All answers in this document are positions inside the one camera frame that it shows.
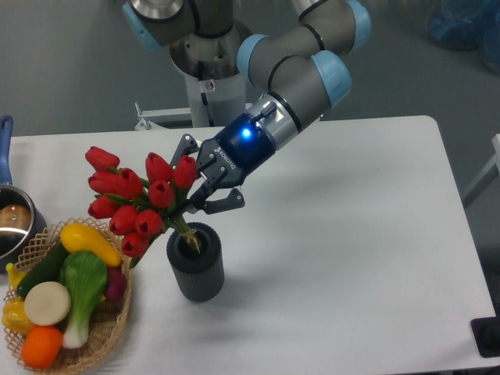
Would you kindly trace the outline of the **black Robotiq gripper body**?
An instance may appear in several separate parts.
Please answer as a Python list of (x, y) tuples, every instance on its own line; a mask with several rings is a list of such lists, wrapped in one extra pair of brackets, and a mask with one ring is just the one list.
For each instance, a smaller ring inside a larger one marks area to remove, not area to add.
[(214, 137), (202, 142), (196, 166), (215, 189), (233, 188), (274, 155), (276, 149), (260, 126), (262, 115), (243, 113)]

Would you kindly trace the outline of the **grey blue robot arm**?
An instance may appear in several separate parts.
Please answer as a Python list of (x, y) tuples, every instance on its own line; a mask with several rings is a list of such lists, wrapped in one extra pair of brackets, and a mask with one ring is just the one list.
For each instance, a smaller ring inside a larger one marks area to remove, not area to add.
[(173, 156), (196, 154), (203, 184), (174, 214), (240, 208), (245, 178), (351, 90), (341, 56), (370, 38), (357, 1), (296, 1), (299, 26), (279, 37), (253, 34), (230, 1), (128, 1), (123, 13), (140, 42), (167, 47), (184, 75), (194, 127)]

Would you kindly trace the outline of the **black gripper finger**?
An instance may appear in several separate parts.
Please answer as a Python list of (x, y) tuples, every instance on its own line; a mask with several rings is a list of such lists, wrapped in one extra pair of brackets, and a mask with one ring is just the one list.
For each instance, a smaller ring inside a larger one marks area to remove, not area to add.
[(191, 155), (198, 152), (201, 148), (202, 142), (195, 139), (190, 134), (184, 134), (179, 141), (179, 144), (173, 154), (173, 157), (170, 161), (170, 166), (175, 168), (181, 157), (184, 155)]
[(231, 188), (225, 198), (210, 201), (209, 196), (212, 193), (213, 189), (208, 189), (204, 185), (198, 188), (188, 199), (188, 212), (194, 214), (203, 211), (207, 215), (212, 215), (245, 206), (245, 198), (236, 187)]

